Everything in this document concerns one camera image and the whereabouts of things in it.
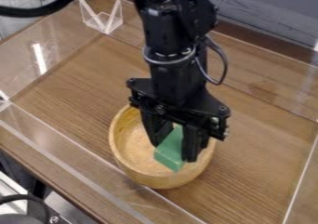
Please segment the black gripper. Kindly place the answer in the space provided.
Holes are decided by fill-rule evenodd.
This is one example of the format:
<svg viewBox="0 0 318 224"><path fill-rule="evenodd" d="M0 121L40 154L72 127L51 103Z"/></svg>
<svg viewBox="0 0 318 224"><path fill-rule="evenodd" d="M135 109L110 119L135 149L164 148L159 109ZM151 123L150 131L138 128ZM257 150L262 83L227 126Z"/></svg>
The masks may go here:
<svg viewBox="0 0 318 224"><path fill-rule="evenodd" d="M195 163L210 138L224 140L230 109L208 93L215 84L202 63L150 66L151 78L131 78L131 105L140 111L150 143L158 147L178 124L183 127L182 159Z"/></svg>

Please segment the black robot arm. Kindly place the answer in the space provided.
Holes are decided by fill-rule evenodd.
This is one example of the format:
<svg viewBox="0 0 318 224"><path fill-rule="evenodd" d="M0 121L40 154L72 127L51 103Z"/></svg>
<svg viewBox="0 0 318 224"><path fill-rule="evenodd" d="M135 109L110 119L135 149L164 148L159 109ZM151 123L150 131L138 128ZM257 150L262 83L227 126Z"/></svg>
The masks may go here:
<svg viewBox="0 0 318 224"><path fill-rule="evenodd" d="M132 0L142 19L146 44L142 54L148 78L131 78L131 106L154 146L183 129L182 160L194 163L208 140L226 138L228 107L208 93L206 85L223 83L207 73L207 51L223 63L228 58L208 33L218 25L218 6L210 0Z"/></svg>

